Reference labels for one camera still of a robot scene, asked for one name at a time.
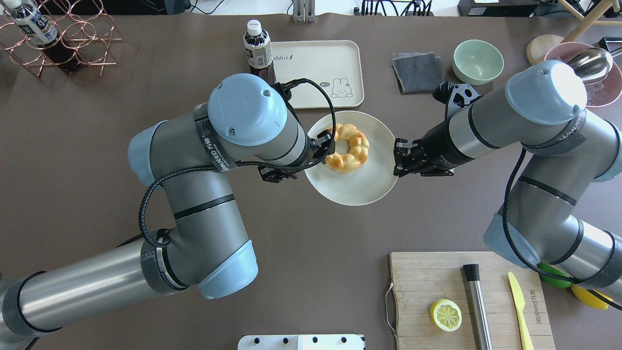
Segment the yellow knife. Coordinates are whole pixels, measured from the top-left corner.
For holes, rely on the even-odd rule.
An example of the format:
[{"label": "yellow knife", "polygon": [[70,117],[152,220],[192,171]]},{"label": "yellow knife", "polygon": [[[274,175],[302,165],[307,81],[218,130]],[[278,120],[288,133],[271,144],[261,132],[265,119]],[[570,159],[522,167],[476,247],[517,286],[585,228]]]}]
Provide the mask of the yellow knife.
[{"label": "yellow knife", "polygon": [[516,317],[518,318],[518,328],[521,332],[522,350],[534,350],[534,345],[531,343],[531,337],[529,336],[529,331],[527,330],[525,317],[522,315],[522,309],[525,308],[525,297],[522,295],[521,286],[518,284],[516,277],[511,272],[508,272],[508,280],[510,289],[512,289],[512,297],[514,298],[514,307],[516,308]]}]

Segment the wooden coaster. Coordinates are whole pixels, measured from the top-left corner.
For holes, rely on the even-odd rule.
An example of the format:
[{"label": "wooden coaster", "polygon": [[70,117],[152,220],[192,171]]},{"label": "wooden coaster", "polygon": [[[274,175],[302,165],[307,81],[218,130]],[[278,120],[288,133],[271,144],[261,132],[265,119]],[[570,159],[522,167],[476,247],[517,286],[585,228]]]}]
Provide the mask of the wooden coaster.
[{"label": "wooden coaster", "polygon": [[564,38],[559,35],[544,34],[534,38],[527,45],[527,59],[531,65],[536,65],[544,60],[546,53],[559,45]]}]

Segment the light blue joint cap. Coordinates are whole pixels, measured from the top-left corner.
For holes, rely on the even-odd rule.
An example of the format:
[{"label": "light blue joint cap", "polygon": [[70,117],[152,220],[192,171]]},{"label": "light blue joint cap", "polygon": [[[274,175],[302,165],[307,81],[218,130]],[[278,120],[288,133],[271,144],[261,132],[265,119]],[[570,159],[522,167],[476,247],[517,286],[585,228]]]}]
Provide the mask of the light blue joint cap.
[{"label": "light blue joint cap", "polygon": [[147,187],[149,187],[149,185],[156,180],[151,172],[151,161],[149,160],[151,140],[153,140],[158,126],[166,122],[167,120],[163,120],[149,129],[143,130],[138,135],[134,136],[132,141],[129,142],[129,167],[132,168],[132,171],[135,172],[136,175],[138,175],[138,180],[140,180],[143,185]]},{"label": "light blue joint cap", "polygon": [[620,135],[620,129],[617,126],[610,123],[613,127],[613,130],[616,132],[616,136],[618,137],[618,155],[616,159],[613,161],[613,164],[603,173],[601,176],[596,177],[592,182],[605,182],[613,179],[622,172],[622,135]]},{"label": "light blue joint cap", "polygon": [[262,78],[240,73],[225,78],[212,91],[207,113],[216,132],[240,146],[258,146],[285,127],[287,108]]},{"label": "light blue joint cap", "polygon": [[206,299],[222,298],[248,286],[258,271],[253,242],[248,240],[197,287]]},{"label": "light blue joint cap", "polygon": [[569,65],[546,60],[511,77],[505,95],[512,109],[540,125],[559,125],[587,105],[585,86]]},{"label": "light blue joint cap", "polygon": [[[521,255],[533,265],[538,264],[540,262],[540,256],[536,253],[533,247],[531,247],[531,244],[529,244],[525,237],[523,237],[510,223],[508,223],[508,229],[509,235],[512,237],[512,240]],[[505,260],[515,264],[516,266],[529,268],[527,265],[523,264],[520,259],[518,259],[512,250],[512,247],[510,247],[508,240],[505,237],[505,233],[503,232],[503,218],[498,213],[494,213],[493,220],[486,229],[486,233],[484,234],[484,243],[488,246],[488,248],[492,249]]]}]

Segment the white bottle cap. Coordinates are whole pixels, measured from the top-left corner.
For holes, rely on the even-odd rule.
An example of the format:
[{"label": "white bottle cap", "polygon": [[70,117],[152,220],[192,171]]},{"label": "white bottle cap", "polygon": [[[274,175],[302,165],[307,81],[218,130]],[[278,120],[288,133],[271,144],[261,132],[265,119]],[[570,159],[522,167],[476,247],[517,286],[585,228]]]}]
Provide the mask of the white bottle cap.
[{"label": "white bottle cap", "polygon": [[3,0],[9,9],[16,9],[22,4],[22,0]]},{"label": "white bottle cap", "polygon": [[259,21],[256,19],[251,19],[246,24],[246,30],[248,31],[248,34],[251,34],[252,36],[256,37],[257,35],[261,34],[261,23],[259,23]]}]

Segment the black cable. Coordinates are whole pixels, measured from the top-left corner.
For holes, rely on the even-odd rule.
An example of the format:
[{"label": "black cable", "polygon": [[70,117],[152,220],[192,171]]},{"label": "black cable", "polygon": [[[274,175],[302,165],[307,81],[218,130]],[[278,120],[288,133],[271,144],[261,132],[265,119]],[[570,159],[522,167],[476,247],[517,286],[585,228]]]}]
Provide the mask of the black cable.
[{"label": "black cable", "polygon": [[402,11],[402,14],[400,16],[408,16],[408,10],[411,8],[411,5],[414,6],[412,10],[414,14],[417,7],[419,7],[419,3],[417,2],[417,0],[412,0],[411,2],[409,2],[408,5],[406,5],[406,8]]},{"label": "black cable", "polygon": [[[550,0],[550,2],[549,1],[544,1],[544,0],[533,0],[533,1],[535,1],[535,2],[537,2],[539,4],[547,4],[547,5],[557,5],[559,3],[558,0]],[[589,13],[589,11],[591,11],[591,9],[589,11],[584,11],[583,7],[581,7],[581,4],[579,3],[578,0],[567,0],[566,2],[570,6],[572,6],[575,10],[577,10],[577,12],[579,12],[579,14],[581,14],[581,16],[583,16],[583,17],[585,17]]]},{"label": "black cable", "polygon": [[427,7],[425,0],[419,0],[417,4],[420,5],[417,7],[417,16],[423,16],[425,8]]},{"label": "black cable", "polygon": [[[303,165],[303,166],[279,166],[279,165],[274,165],[274,164],[269,164],[269,163],[264,163],[264,162],[257,162],[257,161],[246,161],[246,162],[237,161],[235,163],[237,166],[264,166],[266,168],[281,170],[285,172],[297,173],[299,171],[303,171],[305,169],[308,169],[308,168],[311,168],[313,166],[320,164],[328,156],[328,154],[330,153],[330,149],[332,148],[335,142],[335,131],[337,130],[337,118],[335,116],[335,107],[333,107],[333,103],[331,102],[330,97],[328,97],[328,94],[326,94],[326,91],[324,91],[324,89],[321,86],[319,86],[317,83],[315,83],[312,80],[302,78],[302,79],[292,80],[282,85],[285,90],[290,90],[291,88],[294,88],[302,83],[313,85],[318,91],[322,93],[322,95],[324,95],[324,98],[326,98],[326,101],[328,102],[328,107],[330,108],[330,114],[332,116],[333,121],[332,121],[332,132],[330,133],[331,144],[326,148],[326,152],[324,152],[324,154],[318,159],[316,159],[315,161],[307,165]],[[185,169],[179,169],[179,170],[172,171],[166,175],[159,177],[157,180],[152,182],[151,185],[149,185],[149,187],[147,188],[147,191],[145,192],[145,195],[142,197],[141,206],[138,211],[138,226],[141,230],[141,237],[144,238],[145,241],[147,241],[147,243],[157,248],[164,248],[168,246],[168,244],[170,243],[170,238],[168,235],[163,236],[162,242],[158,242],[154,240],[151,237],[151,235],[149,235],[149,231],[147,231],[147,225],[145,223],[145,212],[147,210],[147,203],[149,203],[149,199],[151,198],[151,195],[153,194],[157,186],[160,186],[162,182],[168,179],[171,179],[175,176],[179,176],[179,175],[183,175],[187,173],[193,173],[195,171],[213,171],[213,170],[216,170],[216,167],[211,166],[211,165],[192,166],[192,167],[185,168]],[[135,237],[129,239],[128,241],[130,242],[128,243],[133,242],[134,238]]]},{"label": "black cable", "polygon": [[161,243],[151,238],[151,235],[149,235],[149,231],[147,231],[147,225],[145,224],[145,211],[147,210],[147,203],[149,203],[149,199],[151,198],[151,195],[153,194],[153,192],[156,190],[157,186],[159,186],[162,182],[168,179],[171,179],[175,176],[192,173],[195,171],[210,171],[210,170],[216,170],[216,167],[211,166],[211,165],[201,165],[201,166],[192,166],[192,167],[185,168],[185,169],[175,170],[164,176],[159,177],[157,180],[152,182],[151,185],[149,185],[149,188],[147,188],[147,192],[145,192],[145,195],[142,197],[141,207],[138,212],[138,226],[141,230],[142,238],[144,238],[147,241],[147,243],[157,248],[164,248],[170,243],[170,238],[168,237],[164,237]]},{"label": "black cable", "polygon": [[391,4],[391,6],[393,6],[393,9],[395,10],[395,15],[399,16],[399,12],[397,11],[397,7],[395,6],[395,4],[393,3],[392,0],[389,0],[389,4]]},{"label": "black cable", "polygon": [[384,3],[382,2],[382,0],[376,0],[376,10],[374,11],[374,14],[376,16],[378,15],[378,5],[382,5],[383,6],[383,13],[386,16],[387,15],[387,10],[384,8]]},{"label": "black cable", "polygon": [[596,4],[594,3],[594,0],[591,0],[588,6],[585,8],[585,15],[587,16],[590,12],[592,12],[592,10],[594,10],[594,7],[596,7]]},{"label": "black cable", "polygon": [[[508,243],[509,243],[510,247],[512,248],[512,251],[514,251],[514,254],[516,254],[517,258],[520,259],[520,261],[523,264],[527,265],[527,267],[529,267],[531,270],[534,270],[535,272],[537,272],[541,276],[546,276],[546,277],[553,278],[553,279],[556,279],[556,280],[562,280],[562,281],[570,282],[570,283],[572,283],[574,285],[579,284],[579,283],[581,283],[583,281],[578,280],[578,279],[573,278],[573,277],[560,276],[560,275],[556,275],[554,273],[543,271],[540,268],[538,268],[537,266],[533,265],[531,262],[527,261],[527,259],[525,259],[525,257],[523,257],[523,255],[518,251],[518,249],[516,248],[516,244],[514,244],[514,240],[512,239],[512,237],[509,234],[509,227],[508,227],[509,193],[510,193],[510,190],[512,188],[512,184],[514,183],[514,179],[516,178],[516,174],[518,173],[518,170],[520,169],[520,167],[522,165],[522,162],[525,160],[525,155],[526,154],[527,154],[527,151],[523,148],[521,150],[521,155],[518,157],[518,161],[516,162],[516,165],[514,166],[514,169],[512,170],[512,174],[510,175],[510,178],[508,180],[508,184],[506,186],[506,190],[505,190],[505,194],[504,194],[504,199],[503,199],[503,215],[502,215],[502,219],[503,219],[503,232],[505,233],[506,239],[508,240]],[[605,298],[604,296],[601,296],[600,294],[596,293],[593,290],[587,290],[587,291],[589,291],[592,295],[594,295],[595,297],[597,297],[601,301],[604,301],[605,303],[607,303],[607,304],[613,306],[614,308],[622,311],[622,306],[620,306],[619,304],[614,303],[613,301],[610,301],[609,299]]]},{"label": "black cable", "polygon": [[139,240],[139,239],[142,239],[142,234],[140,234],[140,235],[135,235],[134,237],[132,237],[132,238],[128,239],[127,241],[125,241],[125,242],[123,242],[123,243],[121,243],[121,244],[117,245],[116,247],[117,247],[117,248],[122,247],[122,246],[124,246],[124,245],[126,245],[126,244],[130,244],[130,243],[135,242],[135,241],[137,241],[137,240]]},{"label": "black cable", "polygon": [[40,337],[36,337],[33,340],[30,341],[30,343],[28,344],[28,346],[26,346],[26,348],[24,350],[30,350],[32,349],[33,346],[35,346],[35,343],[39,340]]},{"label": "black cable", "polygon": [[613,306],[614,308],[622,311],[622,306],[620,304],[614,303],[613,301],[605,298],[603,295],[601,295],[600,293],[597,293],[595,290],[588,290],[590,292],[590,294],[592,294],[593,296],[597,297],[598,299],[600,299],[601,301],[604,301],[605,303]]},{"label": "black cable", "polygon": [[140,2],[143,5],[147,6],[148,8],[152,9],[153,11],[155,11],[156,14],[166,14],[166,7],[163,7],[161,9],[159,9],[159,8],[157,8],[156,4],[153,3],[153,1],[140,0]]},{"label": "black cable", "polygon": [[205,11],[203,11],[203,10],[201,10],[200,8],[198,8],[198,7],[197,7],[198,0],[196,0],[196,1],[195,1],[195,4],[190,6],[190,7],[192,7],[192,9],[190,10],[190,12],[193,12],[195,9],[197,9],[197,10],[199,10],[202,14],[213,14],[213,13],[216,11],[216,9],[218,8],[218,6],[220,6],[220,4],[222,4],[222,3],[223,3],[223,1],[225,1],[225,0],[220,0],[220,2],[218,3],[218,5],[216,5],[216,7],[214,7],[214,9],[213,9],[213,10],[211,10],[211,12],[205,12]]}]

